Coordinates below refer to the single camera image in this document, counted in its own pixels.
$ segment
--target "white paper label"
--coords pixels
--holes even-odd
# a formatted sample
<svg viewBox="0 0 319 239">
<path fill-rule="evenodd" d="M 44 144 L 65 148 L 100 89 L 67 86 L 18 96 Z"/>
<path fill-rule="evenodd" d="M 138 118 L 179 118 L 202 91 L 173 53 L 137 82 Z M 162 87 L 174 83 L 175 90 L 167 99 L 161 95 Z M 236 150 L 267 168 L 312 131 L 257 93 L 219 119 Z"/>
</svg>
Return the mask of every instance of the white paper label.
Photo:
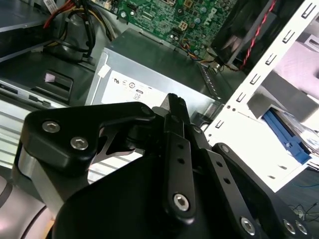
<svg viewBox="0 0 319 239">
<path fill-rule="evenodd" d="M 109 70 L 111 69 L 111 67 L 109 67 L 108 65 L 104 65 L 101 67 L 101 69 L 99 70 L 98 75 L 102 78 L 104 78 L 106 76 L 106 74 L 109 72 Z"/>
<path fill-rule="evenodd" d="M 153 108 L 159 107 L 166 95 L 153 87 L 112 71 L 101 101 L 104 104 L 139 101 Z"/>
<path fill-rule="evenodd" d="M 43 0 L 43 2 L 51 14 L 58 10 L 58 7 L 54 0 Z"/>
</svg>

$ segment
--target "motherboard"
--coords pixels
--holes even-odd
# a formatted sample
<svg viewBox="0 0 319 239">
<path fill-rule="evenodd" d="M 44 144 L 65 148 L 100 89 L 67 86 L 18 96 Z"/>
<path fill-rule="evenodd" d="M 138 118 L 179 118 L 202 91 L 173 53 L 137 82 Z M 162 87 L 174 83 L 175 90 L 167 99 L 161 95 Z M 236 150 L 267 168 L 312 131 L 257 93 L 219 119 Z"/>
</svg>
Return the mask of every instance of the motherboard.
<svg viewBox="0 0 319 239">
<path fill-rule="evenodd" d="M 119 18 L 199 59 L 237 0 L 92 0 Z"/>
</svg>

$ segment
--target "red wire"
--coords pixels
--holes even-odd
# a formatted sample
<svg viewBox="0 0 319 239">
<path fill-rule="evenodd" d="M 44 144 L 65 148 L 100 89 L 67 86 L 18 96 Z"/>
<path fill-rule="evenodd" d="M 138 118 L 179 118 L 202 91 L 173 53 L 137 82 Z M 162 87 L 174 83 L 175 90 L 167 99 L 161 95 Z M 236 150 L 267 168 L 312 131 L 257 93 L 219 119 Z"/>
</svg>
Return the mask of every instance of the red wire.
<svg viewBox="0 0 319 239">
<path fill-rule="evenodd" d="M 57 11 L 55 11 L 55 12 L 48 18 L 48 20 L 45 22 L 43 28 L 47 28 L 47 27 L 50 25 L 52 19 L 53 19 L 55 16 L 57 16 L 57 15 L 58 15 L 59 13 L 61 13 L 62 11 L 66 11 L 66 10 L 70 9 L 71 7 L 73 7 L 73 5 L 74 5 L 74 4 L 71 2 L 71 0 L 68 0 L 64 5 L 62 5 Z"/>
<path fill-rule="evenodd" d="M 252 41 L 251 41 L 250 47 L 249 47 L 248 50 L 247 50 L 247 53 L 246 53 L 245 59 L 244 59 L 244 61 L 243 61 L 243 64 L 242 64 L 241 67 L 239 68 L 240 70 L 242 70 L 243 67 L 246 65 L 247 60 L 248 60 L 248 58 L 250 57 L 251 50 L 252 50 L 253 47 L 255 46 L 257 36 L 259 35 L 260 30 L 261 30 L 263 24 L 266 22 L 267 17 L 268 17 L 268 14 L 274 9 L 274 7 L 275 7 L 275 5 L 276 5 L 276 1 L 277 1 L 277 0 L 273 0 L 273 3 L 271 4 L 271 6 L 270 6 L 270 8 L 268 9 L 268 11 L 265 13 L 262 22 L 261 22 L 260 25 L 258 26 L 257 31 L 256 31 L 256 33 L 255 33 L 255 36 L 253 37 L 253 39 L 252 39 Z"/>
</svg>

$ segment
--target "black mounting arm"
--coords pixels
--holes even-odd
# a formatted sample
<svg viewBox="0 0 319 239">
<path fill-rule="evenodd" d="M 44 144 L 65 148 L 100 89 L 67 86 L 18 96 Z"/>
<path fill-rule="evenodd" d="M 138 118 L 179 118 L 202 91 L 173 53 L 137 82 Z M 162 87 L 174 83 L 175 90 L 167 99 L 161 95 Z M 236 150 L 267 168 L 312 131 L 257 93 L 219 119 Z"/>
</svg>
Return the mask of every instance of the black mounting arm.
<svg viewBox="0 0 319 239">
<path fill-rule="evenodd" d="M 31 113 L 14 180 L 55 214 L 54 239 L 311 239 L 306 225 L 225 144 L 211 147 L 185 101 L 155 113 L 138 102 Z M 89 185 L 92 163 L 143 157 Z"/>
</svg>

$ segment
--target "small slot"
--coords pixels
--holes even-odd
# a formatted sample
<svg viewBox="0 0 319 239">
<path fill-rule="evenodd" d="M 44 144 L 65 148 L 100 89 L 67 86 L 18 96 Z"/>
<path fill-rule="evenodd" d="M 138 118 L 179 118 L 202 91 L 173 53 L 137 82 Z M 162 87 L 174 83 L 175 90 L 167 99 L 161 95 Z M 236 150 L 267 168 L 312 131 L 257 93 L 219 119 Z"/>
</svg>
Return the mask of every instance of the small slot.
<svg viewBox="0 0 319 239">
<path fill-rule="evenodd" d="M 251 80 L 250 84 L 254 85 L 258 80 L 259 80 L 260 76 L 258 76 L 257 74 L 254 76 L 254 78 Z"/>
<path fill-rule="evenodd" d="M 47 84 L 51 84 L 51 85 L 54 85 L 54 86 L 57 86 L 65 91 L 70 91 L 70 87 L 69 86 L 66 86 L 58 81 L 54 81 L 54 82 L 48 82 Z"/>
<path fill-rule="evenodd" d="M 317 5 L 310 3 L 310 5 L 307 7 L 306 11 L 301 15 L 301 17 L 307 19 L 307 17 L 312 13 L 316 6 Z"/>
<path fill-rule="evenodd" d="M 34 102 L 39 102 L 39 99 L 35 96 L 29 95 L 29 100 L 34 101 Z"/>
<path fill-rule="evenodd" d="M 50 108 L 51 107 L 51 103 L 50 102 L 47 102 L 47 101 L 42 101 L 42 105 L 47 107 L 47 108 Z"/>
<path fill-rule="evenodd" d="M 219 121 L 218 123 L 217 123 L 217 125 L 215 126 L 215 128 L 220 128 L 222 125 L 224 124 L 224 121 Z"/>
<path fill-rule="evenodd" d="M 241 102 L 245 98 L 246 94 L 241 93 L 240 96 L 237 98 L 237 102 Z"/>
<path fill-rule="evenodd" d="M 265 62 L 267 66 L 270 66 L 270 64 L 276 59 L 277 55 L 271 54 L 268 60 Z"/>
<path fill-rule="evenodd" d="M 9 87 L 9 86 L 5 86 L 5 85 L 3 85 L 3 84 L 0 84 L 0 88 L 1 89 L 3 89 L 3 90 L 5 90 L 5 91 L 8 91 L 8 92 L 10 92 L 10 93 L 13 93 L 13 94 L 18 94 L 18 90 L 16 90 L 16 89 L 13 89 L 13 88 L 11 88 L 11 87 Z"/>
<path fill-rule="evenodd" d="M 290 39 L 293 37 L 294 34 L 295 34 L 295 32 L 292 33 L 292 31 L 290 30 L 287 33 L 287 35 L 284 37 L 283 43 L 288 43 L 290 41 Z"/>
<path fill-rule="evenodd" d="M 319 43 L 316 42 L 315 40 L 310 39 L 310 40 L 309 40 L 309 43 L 310 43 L 312 46 L 314 46 L 315 48 L 319 49 Z"/>
</svg>

